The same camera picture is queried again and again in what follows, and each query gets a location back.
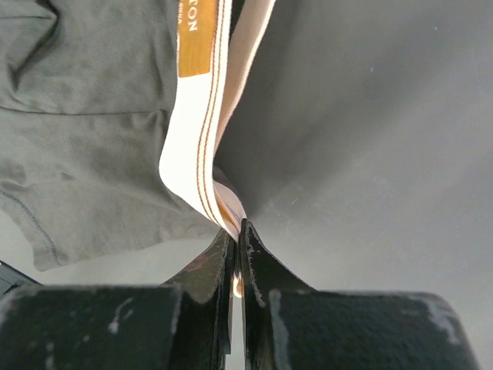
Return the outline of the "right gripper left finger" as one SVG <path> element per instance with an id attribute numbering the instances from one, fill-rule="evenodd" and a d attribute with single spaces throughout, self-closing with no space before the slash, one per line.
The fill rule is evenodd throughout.
<path id="1" fill-rule="evenodd" d="M 166 285 L 178 287 L 170 369 L 224 369 L 231 353 L 236 243 L 224 230 Z"/>

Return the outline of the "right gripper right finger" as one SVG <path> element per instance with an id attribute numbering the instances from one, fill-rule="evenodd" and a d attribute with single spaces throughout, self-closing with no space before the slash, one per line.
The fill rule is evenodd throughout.
<path id="1" fill-rule="evenodd" d="M 246 369 L 291 369 L 289 331 L 280 313 L 284 291 L 314 288 L 296 276 L 263 244 L 254 225 L 242 220 L 239 275 L 243 289 L 243 343 Z"/>

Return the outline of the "grey underwear white waistband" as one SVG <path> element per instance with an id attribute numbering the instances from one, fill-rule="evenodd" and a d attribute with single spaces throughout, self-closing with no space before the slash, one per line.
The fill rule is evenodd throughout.
<path id="1" fill-rule="evenodd" d="M 214 165 L 272 1 L 3 1 L 1 209 L 46 271 L 246 214 Z"/>

